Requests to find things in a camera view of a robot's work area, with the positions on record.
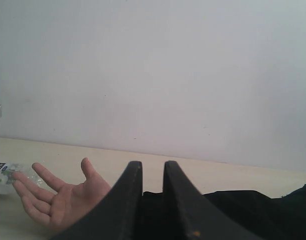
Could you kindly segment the black sleeved forearm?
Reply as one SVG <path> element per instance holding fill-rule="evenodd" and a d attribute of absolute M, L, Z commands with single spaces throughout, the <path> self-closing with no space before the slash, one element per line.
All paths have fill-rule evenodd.
<path fill-rule="evenodd" d="M 280 198 L 254 190 L 216 191 L 204 197 L 229 218 L 266 240 L 306 240 L 306 184 Z M 164 195 L 143 194 L 142 240 L 174 239 L 164 226 Z"/>

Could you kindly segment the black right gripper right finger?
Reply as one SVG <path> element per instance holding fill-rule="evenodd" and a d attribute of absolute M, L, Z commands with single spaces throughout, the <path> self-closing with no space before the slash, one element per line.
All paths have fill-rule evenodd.
<path fill-rule="evenodd" d="M 164 203 L 173 240 L 260 239 L 209 202 L 176 161 L 164 164 Z"/>

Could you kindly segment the person's open bare hand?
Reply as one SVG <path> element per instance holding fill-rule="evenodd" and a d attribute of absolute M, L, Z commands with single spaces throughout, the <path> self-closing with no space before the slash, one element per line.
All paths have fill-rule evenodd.
<path fill-rule="evenodd" d="M 40 188 L 18 171 L 12 174 L 13 187 L 28 216 L 55 232 L 65 230 L 84 217 L 111 189 L 86 157 L 81 161 L 85 181 L 78 185 L 57 178 L 40 163 L 34 163 L 32 168 L 56 193 Z"/>

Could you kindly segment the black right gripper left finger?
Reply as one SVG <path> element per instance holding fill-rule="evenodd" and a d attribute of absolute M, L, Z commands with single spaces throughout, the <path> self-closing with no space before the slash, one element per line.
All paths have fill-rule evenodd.
<path fill-rule="evenodd" d="M 109 193 L 53 240 L 134 240 L 142 198 L 142 163 L 131 161 Z"/>

